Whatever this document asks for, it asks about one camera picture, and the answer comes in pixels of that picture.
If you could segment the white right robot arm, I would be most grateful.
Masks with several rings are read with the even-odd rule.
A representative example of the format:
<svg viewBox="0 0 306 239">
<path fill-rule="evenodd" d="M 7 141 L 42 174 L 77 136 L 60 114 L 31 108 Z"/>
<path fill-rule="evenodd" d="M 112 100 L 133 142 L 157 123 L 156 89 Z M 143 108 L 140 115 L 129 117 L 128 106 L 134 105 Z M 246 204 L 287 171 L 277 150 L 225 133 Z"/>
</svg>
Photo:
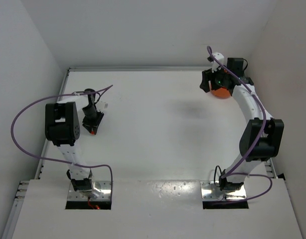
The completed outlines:
<svg viewBox="0 0 306 239">
<path fill-rule="evenodd" d="M 239 155 L 221 172 L 217 183 L 221 191 L 235 191 L 259 164 L 277 156 L 284 122 L 275 119 L 263 106 L 252 79 L 245 76 L 248 66 L 245 59 L 225 59 L 215 52 L 208 61 L 212 67 L 202 71 L 200 88 L 206 93 L 227 90 L 238 103 L 247 123 L 239 142 Z"/>
</svg>

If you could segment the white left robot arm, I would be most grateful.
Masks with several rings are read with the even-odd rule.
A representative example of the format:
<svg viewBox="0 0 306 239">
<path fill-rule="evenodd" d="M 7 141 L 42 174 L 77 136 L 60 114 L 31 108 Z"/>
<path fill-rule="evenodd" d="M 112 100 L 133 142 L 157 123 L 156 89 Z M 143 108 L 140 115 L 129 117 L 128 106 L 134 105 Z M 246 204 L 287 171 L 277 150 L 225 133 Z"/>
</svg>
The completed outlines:
<svg viewBox="0 0 306 239">
<path fill-rule="evenodd" d="M 90 134 L 95 135 L 104 116 L 96 107 L 97 95 L 95 90 L 85 89 L 77 95 L 45 105 L 46 139 L 51 141 L 69 162 L 67 177 L 74 191 L 83 194 L 92 192 L 94 187 L 91 169 L 82 167 L 85 161 L 79 152 L 81 126 L 78 112 L 82 111 L 84 114 L 82 126 Z"/>
</svg>

